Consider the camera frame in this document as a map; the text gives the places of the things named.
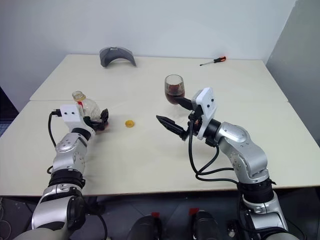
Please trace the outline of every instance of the screwdriver handle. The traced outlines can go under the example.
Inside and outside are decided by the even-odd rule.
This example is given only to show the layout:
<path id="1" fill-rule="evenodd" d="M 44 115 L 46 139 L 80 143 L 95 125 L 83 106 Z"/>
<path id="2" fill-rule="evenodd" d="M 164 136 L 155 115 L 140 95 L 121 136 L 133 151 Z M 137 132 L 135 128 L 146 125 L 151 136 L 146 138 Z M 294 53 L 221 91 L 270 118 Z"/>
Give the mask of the screwdriver handle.
<path id="1" fill-rule="evenodd" d="M 222 56 L 222 57 L 219 57 L 219 58 L 213 60 L 213 62 L 216 64 L 216 63 L 224 62 L 225 60 L 227 60 L 226 56 Z"/>

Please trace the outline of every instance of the black cable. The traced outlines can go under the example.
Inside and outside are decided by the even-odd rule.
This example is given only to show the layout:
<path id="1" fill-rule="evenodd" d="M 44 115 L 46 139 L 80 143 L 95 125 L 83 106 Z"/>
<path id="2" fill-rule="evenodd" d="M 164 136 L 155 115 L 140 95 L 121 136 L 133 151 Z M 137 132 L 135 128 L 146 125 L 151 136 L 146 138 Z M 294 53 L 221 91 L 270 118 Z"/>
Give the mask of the black cable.
<path id="1" fill-rule="evenodd" d="M 278 227 L 278 226 L 272 226 L 272 227 L 266 227 L 263 229 L 251 229 L 251 228 L 247 228 L 244 226 L 242 220 L 241 220 L 241 216 L 240 216 L 240 206 L 241 206 L 241 201 L 242 201 L 242 193 L 239 194 L 238 197 L 238 201 L 237 201 L 237 211 L 236 211 L 236 215 L 238 218 L 238 223 L 240 225 L 240 227 L 249 232 L 249 233 L 253 233 L 253 234 L 260 234 L 263 232 L 277 232 L 277 233 L 287 233 L 288 231 L 286 231 L 284 228 Z"/>
<path id="2" fill-rule="evenodd" d="M 52 115 L 53 115 L 53 113 L 51 112 L 49 114 L 49 120 L 48 120 L 48 131 L 49 131 L 49 135 L 50 135 L 51 141 L 53 143 L 53 146 L 56 147 L 56 142 L 55 142 L 54 137 L 52 136 L 52 132 L 51 132 L 51 118 L 52 118 Z"/>
<path id="3" fill-rule="evenodd" d="M 231 183 L 234 183 L 234 184 L 238 184 L 237 181 L 235 181 L 233 179 L 229 179 L 229 178 L 202 178 L 202 177 L 199 177 L 199 175 L 200 176 L 204 176 L 204 175 L 218 173 L 218 172 L 221 172 L 221 171 L 233 171 L 234 169 L 231 168 L 231 167 L 223 167 L 223 168 L 215 169 L 215 170 L 212 170 L 212 171 L 203 172 L 206 168 L 208 168 L 217 159 L 217 157 L 218 157 L 218 155 L 220 153 L 219 146 L 217 145 L 216 146 L 216 153 L 215 153 L 214 157 L 198 171 L 196 166 L 195 166 L 194 159 L 193 159 L 193 154 L 192 154 L 193 129 L 194 129 L 194 121 L 190 120 L 190 123 L 189 123 L 189 131 L 190 132 L 189 132 L 188 153 L 189 153 L 189 160 L 190 160 L 190 164 L 191 164 L 192 170 L 195 173 L 195 178 L 200 180 L 200 181 L 204 181 L 204 182 L 220 182 L 220 181 L 224 181 L 224 182 L 231 182 Z"/>
<path id="4" fill-rule="evenodd" d="M 106 222 L 105 222 L 104 218 L 103 218 L 98 212 L 96 212 L 95 210 L 93 210 L 86 201 L 84 201 L 84 204 L 85 204 L 85 207 L 86 207 L 86 209 L 88 210 L 88 213 L 89 213 L 89 214 L 96 215 L 96 216 L 100 219 L 100 221 L 101 221 L 101 223 L 102 223 L 102 225 L 103 225 L 103 229 L 104 229 L 104 238 L 103 238 L 103 239 L 104 239 L 104 240 L 107 240 L 107 237 L 108 237 L 108 229 L 107 229 L 107 225 L 106 225 Z"/>
<path id="5" fill-rule="evenodd" d="M 298 231 L 302 234 L 303 240 L 307 240 L 307 235 L 301 230 L 300 227 L 298 227 L 296 224 L 294 224 L 292 221 L 290 221 L 288 218 L 285 217 L 285 220 L 289 222 L 291 225 L 293 225 Z"/>
<path id="6" fill-rule="evenodd" d="M 61 117 L 61 112 L 60 112 L 60 109 L 56 109 L 55 111 L 52 111 L 50 114 L 49 114 L 49 119 L 48 119 L 48 131 L 49 131 L 49 136 L 50 136 L 50 139 L 53 143 L 53 146 L 56 147 L 56 142 L 54 140 L 54 137 L 52 136 L 52 132 L 51 132 L 51 119 L 52 119 L 52 116 L 55 115 L 55 116 L 58 116 L 58 117 Z M 47 174 L 51 174 L 50 170 L 53 168 L 53 166 L 50 166 L 47 170 L 46 170 L 46 173 Z"/>
<path id="7" fill-rule="evenodd" d="M 105 222 L 105 220 L 104 220 L 104 218 L 100 215 L 100 214 L 97 214 L 96 215 L 99 219 L 100 219 L 100 221 L 101 221 L 101 223 L 102 223 L 102 225 L 103 225 L 103 228 L 104 228 L 104 240 L 107 240 L 107 237 L 108 237 L 108 229 L 107 229 L 107 225 L 106 225 L 106 222 Z"/>
<path id="8" fill-rule="evenodd" d="M 51 171 L 50 171 L 50 170 L 51 170 L 53 167 L 54 167 L 53 165 L 51 165 L 50 167 L 48 167 L 48 169 L 46 170 L 46 173 L 47 173 L 47 174 L 51 174 Z"/>

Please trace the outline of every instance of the yellow bottle cap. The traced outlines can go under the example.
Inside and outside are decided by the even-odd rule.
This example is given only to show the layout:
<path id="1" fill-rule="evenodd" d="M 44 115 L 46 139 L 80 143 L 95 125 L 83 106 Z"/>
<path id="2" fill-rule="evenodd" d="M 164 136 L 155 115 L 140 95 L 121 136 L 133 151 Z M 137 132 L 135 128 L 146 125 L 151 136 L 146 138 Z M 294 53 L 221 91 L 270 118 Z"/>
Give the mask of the yellow bottle cap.
<path id="1" fill-rule="evenodd" d="M 135 122 L 132 121 L 132 120 L 127 120 L 127 121 L 125 121 L 125 126 L 126 126 L 127 128 L 132 128 L 134 125 L 135 125 Z"/>

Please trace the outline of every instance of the bottle cap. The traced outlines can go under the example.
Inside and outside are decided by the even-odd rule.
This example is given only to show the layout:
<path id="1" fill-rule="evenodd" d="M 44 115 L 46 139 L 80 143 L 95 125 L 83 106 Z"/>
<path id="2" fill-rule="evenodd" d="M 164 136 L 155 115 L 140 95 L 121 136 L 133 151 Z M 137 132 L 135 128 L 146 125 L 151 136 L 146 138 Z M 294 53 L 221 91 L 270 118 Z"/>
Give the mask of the bottle cap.
<path id="1" fill-rule="evenodd" d="M 86 95 L 84 95 L 82 91 L 74 91 L 72 97 L 76 102 L 81 102 L 86 98 Z"/>
<path id="2" fill-rule="evenodd" d="M 134 125 L 135 125 L 135 122 L 134 121 L 132 121 L 132 120 L 127 120 L 127 121 L 125 121 L 125 126 L 127 127 L 127 128 L 132 128 Z"/>

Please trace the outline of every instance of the gray wall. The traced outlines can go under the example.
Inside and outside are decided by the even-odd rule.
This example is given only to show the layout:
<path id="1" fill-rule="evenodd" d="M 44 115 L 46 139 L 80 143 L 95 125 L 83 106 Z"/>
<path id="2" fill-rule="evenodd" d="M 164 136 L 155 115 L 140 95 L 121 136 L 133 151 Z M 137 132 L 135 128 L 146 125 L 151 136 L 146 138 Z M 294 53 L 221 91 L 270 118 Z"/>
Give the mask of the gray wall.
<path id="1" fill-rule="evenodd" d="M 320 0 L 295 3 L 266 66 L 320 145 Z"/>

